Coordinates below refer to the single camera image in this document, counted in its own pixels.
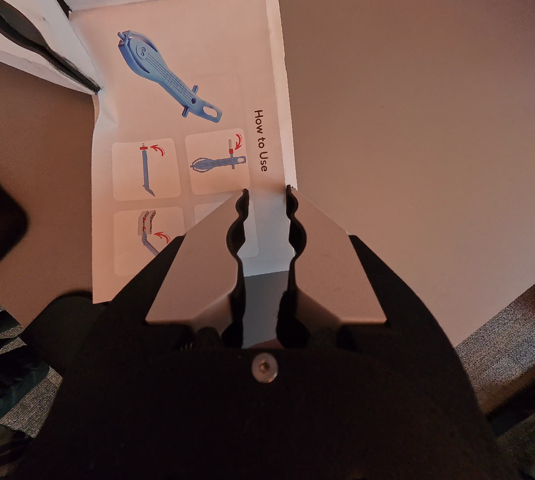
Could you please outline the black perforated chair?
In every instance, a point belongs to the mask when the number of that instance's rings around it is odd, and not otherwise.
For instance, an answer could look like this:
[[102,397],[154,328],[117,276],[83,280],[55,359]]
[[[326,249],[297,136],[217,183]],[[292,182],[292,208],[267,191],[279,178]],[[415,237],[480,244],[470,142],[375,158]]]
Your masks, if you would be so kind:
[[26,212],[1,187],[1,260],[20,242],[27,230]]

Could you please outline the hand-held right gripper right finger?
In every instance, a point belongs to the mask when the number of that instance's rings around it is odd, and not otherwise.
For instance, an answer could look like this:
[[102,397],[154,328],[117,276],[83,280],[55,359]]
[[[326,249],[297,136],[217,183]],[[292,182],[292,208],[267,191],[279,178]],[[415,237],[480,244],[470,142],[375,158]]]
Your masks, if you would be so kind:
[[280,301],[277,339],[302,348],[317,332],[383,325],[386,316],[347,232],[291,185],[288,240],[294,256]]

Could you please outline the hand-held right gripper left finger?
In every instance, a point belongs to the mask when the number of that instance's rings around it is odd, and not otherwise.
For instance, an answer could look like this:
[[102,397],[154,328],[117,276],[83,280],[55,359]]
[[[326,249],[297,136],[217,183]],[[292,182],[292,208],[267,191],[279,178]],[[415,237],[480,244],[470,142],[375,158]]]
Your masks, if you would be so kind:
[[248,213],[249,191],[243,189],[186,233],[147,323],[184,325],[191,332],[213,328],[225,346],[242,347],[245,285],[237,253]]

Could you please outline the white instruction booklet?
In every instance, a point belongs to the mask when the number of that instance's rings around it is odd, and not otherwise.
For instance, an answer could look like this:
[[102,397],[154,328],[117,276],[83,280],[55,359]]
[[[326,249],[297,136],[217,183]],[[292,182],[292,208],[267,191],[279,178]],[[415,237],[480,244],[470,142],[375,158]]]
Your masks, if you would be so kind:
[[278,0],[64,0],[96,70],[93,301],[242,189],[244,275],[286,270]]

